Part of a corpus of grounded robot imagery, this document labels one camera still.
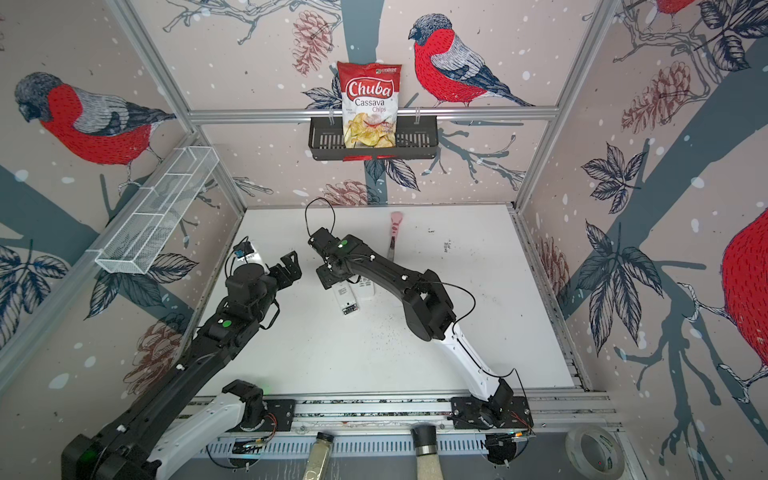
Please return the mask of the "white remote control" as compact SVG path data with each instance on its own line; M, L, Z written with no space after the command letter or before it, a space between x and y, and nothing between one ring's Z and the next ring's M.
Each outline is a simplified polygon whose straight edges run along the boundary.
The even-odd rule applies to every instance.
M357 283L353 284L352 287L357 299L367 300L372 299L375 296L374 283L365 277L362 277Z
M343 315L349 315L359 310L358 302L348 282L343 281L335 284L333 293Z

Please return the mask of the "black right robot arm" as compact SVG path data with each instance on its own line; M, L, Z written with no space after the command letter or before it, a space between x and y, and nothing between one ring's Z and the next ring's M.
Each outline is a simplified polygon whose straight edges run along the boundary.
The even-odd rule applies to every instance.
M456 429L522 429L524 417L514 409L514 390L494 373L458 326L447 284L432 270L402 267L371 249L361 239L339 239L326 228L309 236L308 244L324 264L317 269L329 289L355 276L372 281L397 297L409 330L425 342L437 342L462 375L470 394L451 399L449 419Z

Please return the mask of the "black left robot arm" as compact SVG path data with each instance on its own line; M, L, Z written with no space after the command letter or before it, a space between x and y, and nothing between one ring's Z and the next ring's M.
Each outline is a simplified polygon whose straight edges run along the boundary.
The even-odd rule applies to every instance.
M197 330L187 353L117 419L90 438L73 439L61 456L63 479L155 479L163 465L150 458L162 435L199 390L264 329L277 292L302 276L298 254L272 267L239 266L227 277L227 296Z

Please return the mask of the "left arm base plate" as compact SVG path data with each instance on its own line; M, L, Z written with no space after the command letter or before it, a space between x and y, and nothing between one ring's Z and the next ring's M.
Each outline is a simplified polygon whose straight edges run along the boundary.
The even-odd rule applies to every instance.
M292 429L296 405L294 399L275 398L244 403L242 418L230 432L289 432Z

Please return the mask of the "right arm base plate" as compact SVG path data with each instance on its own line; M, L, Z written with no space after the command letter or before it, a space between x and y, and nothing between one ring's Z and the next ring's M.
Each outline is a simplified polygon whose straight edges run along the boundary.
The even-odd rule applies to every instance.
M528 400L513 396L505 402L481 401L475 397L452 397L448 419L457 430L532 430Z

